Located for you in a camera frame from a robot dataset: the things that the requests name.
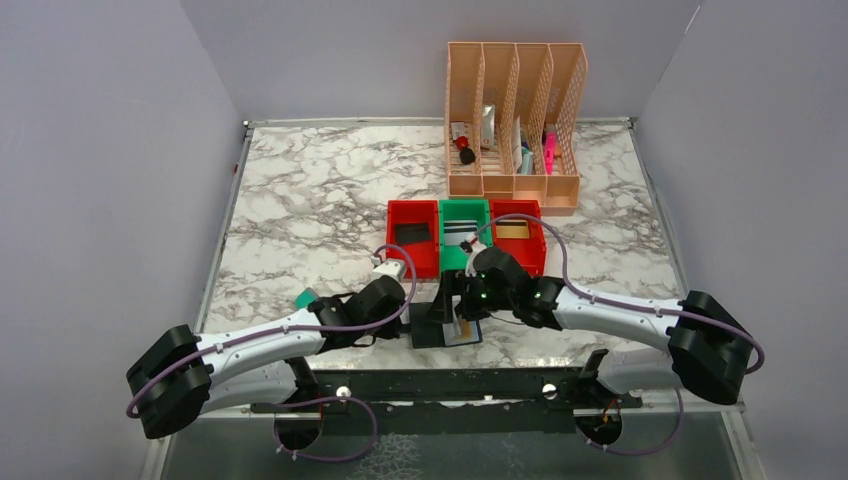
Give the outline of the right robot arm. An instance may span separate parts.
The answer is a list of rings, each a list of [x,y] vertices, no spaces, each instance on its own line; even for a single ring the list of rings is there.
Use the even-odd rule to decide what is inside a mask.
[[[685,389],[702,400],[735,404],[761,353],[753,337],[710,295],[692,291],[678,302],[599,295],[570,281],[533,276],[509,253],[488,247],[465,268],[441,273],[427,314],[446,324],[508,311],[523,325],[582,330],[638,343],[631,351],[598,350],[580,390],[600,398],[634,390]]]

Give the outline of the gold credit card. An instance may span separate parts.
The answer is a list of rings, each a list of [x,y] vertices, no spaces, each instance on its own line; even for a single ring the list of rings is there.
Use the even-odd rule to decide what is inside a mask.
[[[482,340],[481,329],[478,321],[462,320],[459,324],[460,336],[457,341],[462,344],[479,343]]]

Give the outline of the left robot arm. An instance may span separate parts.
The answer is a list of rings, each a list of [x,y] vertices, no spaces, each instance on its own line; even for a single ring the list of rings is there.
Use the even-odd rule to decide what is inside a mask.
[[[310,356],[349,348],[366,335],[392,338],[411,303],[383,275],[361,291],[319,297],[281,319],[218,334],[168,329],[127,371],[128,417],[149,439],[174,434],[200,415],[314,395]]]

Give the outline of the black leather card holder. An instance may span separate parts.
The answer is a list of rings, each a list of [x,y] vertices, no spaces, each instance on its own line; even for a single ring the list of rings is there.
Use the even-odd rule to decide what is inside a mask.
[[[410,342],[413,349],[441,348],[444,345],[441,324],[427,320],[431,303],[413,303],[409,309]]]

